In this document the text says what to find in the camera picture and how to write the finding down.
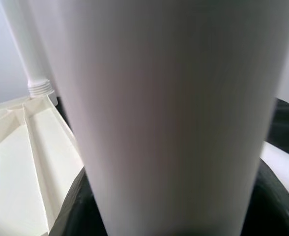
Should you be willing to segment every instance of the white plastic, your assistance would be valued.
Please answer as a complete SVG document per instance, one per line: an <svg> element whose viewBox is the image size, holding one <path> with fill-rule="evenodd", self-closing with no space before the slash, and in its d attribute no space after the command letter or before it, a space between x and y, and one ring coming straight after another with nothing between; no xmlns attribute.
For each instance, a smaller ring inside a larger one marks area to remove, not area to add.
<svg viewBox="0 0 289 236"><path fill-rule="evenodd" d="M269 143L264 143L261 158L289 192L289 154Z"/></svg>
<svg viewBox="0 0 289 236"><path fill-rule="evenodd" d="M0 232L45 235L83 164L47 96L8 104L0 110Z"/></svg>
<svg viewBox="0 0 289 236"><path fill-rule="evenodd" d="M36 29L29 17L25 4L15 0L2 0L2 6L8 25L18 51L23 69L28 79L28 90L31 97L41 97L50 94L52 102L57 105L56 95L51 82L47 79L49 73L43 65L40 44Z"/></svg>
<svg viewBox="0 0 289 236"><path fill-rule="evenodd" d="M108 235L238 236L289 1L28 2Z"/></svg>

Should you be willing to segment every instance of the white cylinder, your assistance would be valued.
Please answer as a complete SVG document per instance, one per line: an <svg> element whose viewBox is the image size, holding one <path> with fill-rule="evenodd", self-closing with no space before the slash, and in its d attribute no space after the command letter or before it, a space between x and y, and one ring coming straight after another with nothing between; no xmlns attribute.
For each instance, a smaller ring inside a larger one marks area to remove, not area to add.
<svg viewBox="0 0 289 236"><path fill-rule="evenodd" d="M239 235L289 0L30 2L108 234Z"/></svg>
<svg viewBox="0 0 289 236"><path fill-rule="evenodd" d="M35 43L35 30L32 29L32 19L27 17L29 8L20 0L1 0L10 31L13 36L23 69L28 79L28 89L31 97L50 94L55 105L56 95L47 79L39 48Z"/></svg>

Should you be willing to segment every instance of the cream plastic tray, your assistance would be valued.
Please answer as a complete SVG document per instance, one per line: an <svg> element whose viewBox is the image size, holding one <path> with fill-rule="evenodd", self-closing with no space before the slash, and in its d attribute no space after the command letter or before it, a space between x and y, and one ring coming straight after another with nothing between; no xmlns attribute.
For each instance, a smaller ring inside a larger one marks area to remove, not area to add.
<svg viewBox="0 0 289 236"><path fill-rule="evenodd" d="M0 235L44 236L83 163L48 97L0 105Z"/></svg>

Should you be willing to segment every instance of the white tube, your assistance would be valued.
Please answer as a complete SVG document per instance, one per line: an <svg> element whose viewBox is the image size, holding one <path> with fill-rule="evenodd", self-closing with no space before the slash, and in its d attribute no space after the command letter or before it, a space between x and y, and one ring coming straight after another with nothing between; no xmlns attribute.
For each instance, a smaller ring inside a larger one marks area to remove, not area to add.
<svg viewBox="0 0 289 236"><path fill-rule="evenodd" d="M289 1L30 2L108 234L239 235Z"/></svg>
<svg viewBox="0 0 289 236"><path fill-rule="evenodd" d="M13 40L24 71L28 79L28 89L31 97L50 95L54 105L57 105L56 95L47 79L43 63L36 47L35 35L32 35L30 17L26 17L27 5L20 0L1 0Z"/></svg>

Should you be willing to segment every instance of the black fabric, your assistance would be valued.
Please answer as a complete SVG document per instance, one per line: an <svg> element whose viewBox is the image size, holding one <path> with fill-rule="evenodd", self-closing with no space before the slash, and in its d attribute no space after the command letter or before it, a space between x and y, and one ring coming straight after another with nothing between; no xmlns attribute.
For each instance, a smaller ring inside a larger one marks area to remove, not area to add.
<svg viewBox="0 0 289 236"><path fill-rule="evenodd" d="M242 236L289 236L289 193L261 161Z"/></svg>
<svg viewBox="0 0 289 236"><path fill-rule="evenodd" d="M277 99L267 142L289 153L289 103Z"/></svg>
<svg viewBox="0 0 289 236"><path fill-rule="evenodd" d="M57 107L65 117L59 99ZM268 142L289 153L289 104L278 100ZM92 191L82 169L74 180L49 236L106 236ZM289 236L289 194L261 161L242 236Z"/></svg>
<svg viewBox="0 0 289 236"><path fill-rule="evenodd" d="M49 236L106 236L86 171L73 181Z"/></svg>

